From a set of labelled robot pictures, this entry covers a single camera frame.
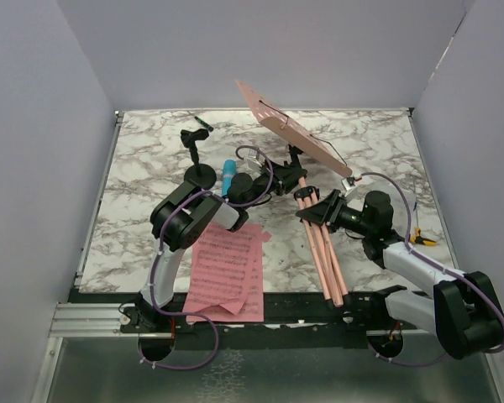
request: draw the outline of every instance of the black round base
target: black round base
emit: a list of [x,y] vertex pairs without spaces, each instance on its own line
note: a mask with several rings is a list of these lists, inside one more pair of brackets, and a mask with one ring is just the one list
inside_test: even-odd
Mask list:
[[194,165],[186,170],[185,181],[189,181],[196,186],[200,186],[202,189],[211,189],[217,181],[217,174],[215,173],[215,170],[207,164],[200,164],[199,169],[201,175],[198,174],[197,168]]

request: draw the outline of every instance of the black clamp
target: black clamp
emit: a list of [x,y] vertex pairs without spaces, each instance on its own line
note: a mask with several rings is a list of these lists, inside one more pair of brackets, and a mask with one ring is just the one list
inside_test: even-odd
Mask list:
[[293,193],[293,197],[296,199],[304,199],[305,197],[310,197],[313,193],[319,198],[319,189],[316,186],[306,186],[302,187],[298,191]]

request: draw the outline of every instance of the pink paper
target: pink paper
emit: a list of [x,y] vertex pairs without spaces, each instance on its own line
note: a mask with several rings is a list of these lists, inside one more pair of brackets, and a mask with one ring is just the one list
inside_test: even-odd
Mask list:
[[[183,311],[209,310],[223,315],[223,322],[241,322],[240,317],[257,316],[263,320],[263,264],[261,225],[245,224],[231,233],[217,225],[209,225],[192,246],[191,286]],[[257,303],[258,294],[261,304]],[[202,320],[188,317],[189,322]]]

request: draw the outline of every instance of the marble tabletop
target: marble tabletop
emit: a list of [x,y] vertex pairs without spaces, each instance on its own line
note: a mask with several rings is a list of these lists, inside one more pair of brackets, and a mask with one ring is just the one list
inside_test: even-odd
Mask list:
[[[288,114],[317,138],[330,141],[355,174],[381,172],[398,181],[404,190],[412,194],[416,190],[423,235],[438,240],[436,247],[419,248],[444,264],[452,264],[407,110],[289,111]],[[194,115],[215,127],[198,148],[201,162],[210,164],[218,173],[215,186],[218,191],[223,163],[234,158],[234,150],[241,144],[260,147],[279,164],[288,160],[286,142],[259,125],[249,110],[125,113],[81,278],[81,292],[136,292],[144,284],[154,253],[150,214],[182,183],[186,168],[192,164],[188,150],[181,144],[180,131],[199,128]],[[301,162],[308,170],[308,185],[319,187],[322,196],[340,188],[340,176],[306,155]],[[240,161],[238,171],[247,171]],[[361,207],[370,189],[387,187],[384,181],[371,178],[360,183],[363,185],[351,202],[352,207]],[[404,212],[395,208],[395,226],[403,231]],[[295,217],[296,209],[291,194],[249,209],[249,222],[262,224],[272,236],[263,246],[265,292],[320,291],[304,227]],[[415,288],[367,260],[361,243],[344,232],[334,233],[332,240],[351,290],[380,290],[394,284]],[[191,249],[188,249],[175,291],[188,290],[190,272]]]

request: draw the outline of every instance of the black stand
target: black stand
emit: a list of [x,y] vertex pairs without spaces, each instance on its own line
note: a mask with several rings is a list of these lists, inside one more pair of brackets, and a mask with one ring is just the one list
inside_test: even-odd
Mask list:
[[200,156],[196,142],[205,140],[209,137],[209,132],[206,128],[199,128],[196,132],[188,130],[181,131],[181,142],[187,147],[191,153],[191,160],[194,164],[185,172],[185,181],[189,181],[202,189],[211,189],[217,181],[215,170],[207,164],[200,164]]

